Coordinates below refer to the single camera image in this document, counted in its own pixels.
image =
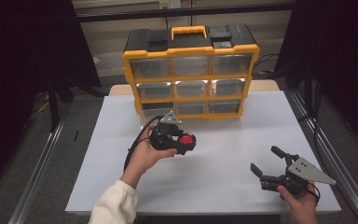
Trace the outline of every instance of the white tabletop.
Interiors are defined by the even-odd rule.
[[[105,97],[66,212],[89,214],[120,179],[142,125],[133,96]],[[288,211],[286,202],[279,193],[261,189],[251,162],[264,175],[283,175],[285,161],[270,151],[277,146],[320,167],[282,91],[249,92],[239,119],[183,120],[180,128],[195,134],[197,145],[144,174],[138,185],[139,215],[280,214]],[[322,194],[317,211],[339,211],[330,186],[316,186]]]

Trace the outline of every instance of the black curtain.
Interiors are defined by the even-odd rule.
[[[317,78],[358,132],[358,1],[296,2],[275,71],[289,89]]]
[[[0,168],[51,78],[64,88],[74,84],[63,77],[101,85],[80,24],[42,20],[75,15],[70,0],[0,1]]]

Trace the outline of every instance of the red component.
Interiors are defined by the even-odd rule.
[[[190,135],[185,135],[179,140],[179,142],[182,144],[191,144],[193,143],[193,137]]]

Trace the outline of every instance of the cable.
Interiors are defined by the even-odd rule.
[[[190,1],[190,7],[193,7],[193,0]],[[190,16],[190,26],[193,26],[193,15]]]
[[[285,72],[287,70],[289,70],[290,68],[292,68],[294,65],[296,65],[299,62],[300,62],[299,59],[298,60],[293,60],[289,64],[287,64],[285,67],[281,68],[278,71],[274,71],[271,75],[265,77],[265,79],[275,79],[275,78],[279,78],[279,77],[284,77],[286,75]]]
[[[265,62],[266,60],[268,60],[270,57],[272,56],[278,56],[279,54],[266,54],[263,55],[261,58],[259,58],[257,61],[255,61],[255,65],[254,65],[254,69],[257,68],[257,66],[263,62]]]
[[[327,166],[324,163],[324,160],[322,158],[321,155],[321,150],[318,147],[318,131],[319,131],[319,122],[318,122],[318,112],[320,109],[320,106],[322,104],[322,89],[320,86],[320,83],[318,82],[316,84],[315,87],[315,93],[314,93],[314,104],[312,106],[312,113],[313,113],[313,117],[314,117],[314,126],[313,126],[313,145],[315,147],[315,156],[317,157],[317,160],[319,161],[319,163],[321,164],[321,168],[322,170],[327,174],[330,175],[329,172],[327,171]],[[303,120],[303,119],[310,119],[310,115],[305,115],[302,118],[298,119],[299,121]],[[351,212],[353,213],[353,216],[356,218],[356,220],[358,221],[358,215],[356,214],[356,212],[354,211],[354,209],[352,208],[351,204],[348,202],[348,200],[345,198],[344,193],[342,192],[341,188],[338,186],[338,184],[335,184],[336,190],[338,191],[338,193],[341,195],[342,199],[345,201],[345,203],[347,204],[347,206],[350,208]]]
[[[143,127],[143,129],[139,132],[138,136],[135,138],[135,141],[133,141],[132,143],[132,146],[129,148],[129,153],[127,154],[127,157],[126,157],[126,160],[124,161],[124,171],[126,171],[127,169],[127,166],[129,165],[130,163],[130,159],[131,159],[131,156],[132,156],[132,153],[133,151],[135,150],[135,148],[138,146],[138,144],[142,141],[144,141],[146,138],[143,138],[141,140],[139,140],[139,138],[142,136],[142,134],[145,132],[146,128],[149,127],[149,125],[155,121],[156,119],[162,119],[163,116],[155,116],[153,117],[151,120],[149,120],[146,125]]]
[[[165,26],[167,27],[167,30],[168,30],[168,19],[165,18]]]
[[[310,193],[311,195],[313,195],[316,198],[316,206],[318,206],[318,202],[321,199],[321,192],[319,191],[318,188],[316,188],[316,186],[314,184],[311,184],[310,182],[308,182],[309,185],[313,186],[315,188],[315,190],[318,192],[317,194],[310,191],[309,189],[306,189],[306,192]]]

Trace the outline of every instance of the hand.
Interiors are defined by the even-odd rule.
[[[292,222],[295,224],[317,224],[316,220],[316,199],[306,193],[297,198],[293,196],[284,186],[278,186],[277,190],[290,205]],[[315,192],[314,186],[308,184],[308,190]]]
[[[177,151],[175,148],[166,150],[156,150],[150,145],[149,135],[151,130],[156,128],[155,125],[148,126],[142,136],[138,146],[133,150],[130,163],[127,169],[124,171],[123,176],[120,178],[128,185],[136,189],[141,176],[151,167],[153,167],[157,161],[163,158],[169,158],[174,156]]]

